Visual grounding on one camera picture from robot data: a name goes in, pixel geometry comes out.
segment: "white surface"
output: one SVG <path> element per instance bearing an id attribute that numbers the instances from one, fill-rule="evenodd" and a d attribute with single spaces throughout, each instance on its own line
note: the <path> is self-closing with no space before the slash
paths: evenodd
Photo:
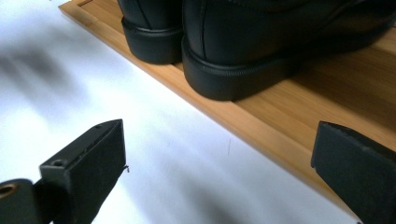
<path id="1" fill-rule="evenodd" d="M 131 173 L 93 223 L 357 222 L 63 16 L 64 2 L 0 3 L 0 182 L 36 182 L 55 152 L 123 119 Z"/>

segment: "shoe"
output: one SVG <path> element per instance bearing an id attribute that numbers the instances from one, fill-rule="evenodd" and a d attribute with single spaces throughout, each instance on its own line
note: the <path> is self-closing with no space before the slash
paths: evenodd
<path id="1" fill-rule="evenodd" d="M 181 62 L 182 0 L 119 0 L 132 54 L 147 63 Z"/>
<path id="2" fill-rule="evenodd" d="M 395 22 L 395 0 L 185 0 L 182 58 L 205 97 L 238 100 L 311 57 L 366 47 Z"/>

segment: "wood grain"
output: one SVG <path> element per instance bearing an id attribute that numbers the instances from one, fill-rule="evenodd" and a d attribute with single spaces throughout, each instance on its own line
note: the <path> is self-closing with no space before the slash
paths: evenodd
<path id="1" fill-rule="evenodd" d="M 238 102 L 216 102 L 187 83 L 182 63 L 154 65 L 128 49 L 117 0 L 74 0 L 62 12 L 163 85 L 328 199 L 350 210 L 310 167 L 320 120 L 396 149 L 396 28 L 371 47 L 315 59 L 294 77 Z"/>

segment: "black rubber sole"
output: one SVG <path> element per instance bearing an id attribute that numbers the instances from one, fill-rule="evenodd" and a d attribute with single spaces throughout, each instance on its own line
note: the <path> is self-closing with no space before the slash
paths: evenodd
<path id="1" fill-rule="evenodd" d="M 181 24 L 168 30 L 148 30 L 136 27 L 124 18 L 121 23 L 128 47 L 139 60 L 156 64 L 181 62 Z"/>
<path id="2" fill-rule="evenodd" d="M 373 44 L 392 26 L 390 21 L 365 35 L 322 40 L 283 52 L 261 62 L 240 66 L 213 64 L 196 56 L 182 40 L 184 74 L 192 88 L 206 98 L 236 101 L 253 95 L 295 74 L 310 58 L 361 49 Z"/>

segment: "black boot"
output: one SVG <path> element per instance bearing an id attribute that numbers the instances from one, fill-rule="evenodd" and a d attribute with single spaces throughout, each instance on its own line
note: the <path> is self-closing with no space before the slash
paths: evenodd
<path id="1" fill-rule="evenodd" d="M 182 0 L 119 0 L 129 49 L 147 63 L 181 61 Z"/>
<path id="2" fill-rule="evenodd" d="M 395 17 L 395 0 L 184 0 L 185 76 L 203 96 L 241 99 L 307 58 L 372 44 Z"/>

